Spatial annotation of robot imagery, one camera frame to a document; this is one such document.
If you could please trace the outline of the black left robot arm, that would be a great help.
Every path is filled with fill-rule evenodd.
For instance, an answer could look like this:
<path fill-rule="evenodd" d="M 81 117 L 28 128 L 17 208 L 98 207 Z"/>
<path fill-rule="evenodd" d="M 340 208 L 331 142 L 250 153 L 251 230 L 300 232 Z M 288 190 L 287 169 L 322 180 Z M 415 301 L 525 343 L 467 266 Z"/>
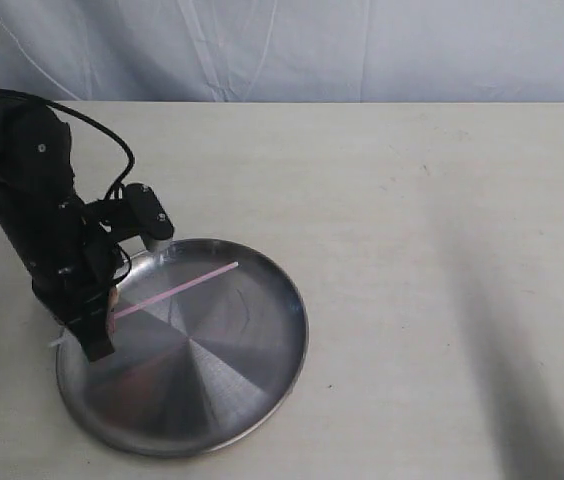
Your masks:
<path fill-rule="evenodd" d="M 0 90 L 0 226 L 55 319 L 105 336 L 122 252 L 76 193 L 71 145 L 50 102 Z"/>

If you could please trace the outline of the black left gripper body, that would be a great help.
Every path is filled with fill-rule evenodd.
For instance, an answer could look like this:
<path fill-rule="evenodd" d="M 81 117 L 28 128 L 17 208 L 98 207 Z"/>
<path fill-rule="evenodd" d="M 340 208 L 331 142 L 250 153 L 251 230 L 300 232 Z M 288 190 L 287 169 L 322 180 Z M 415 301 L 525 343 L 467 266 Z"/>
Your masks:
<path fill-rule="evenodd" d="M 107 330 L 126 255 L 80 198 L 61 200 L 51 213 L 43 248 L 48 277 L 36 281 L 34 293 L 59 324 Z"/>

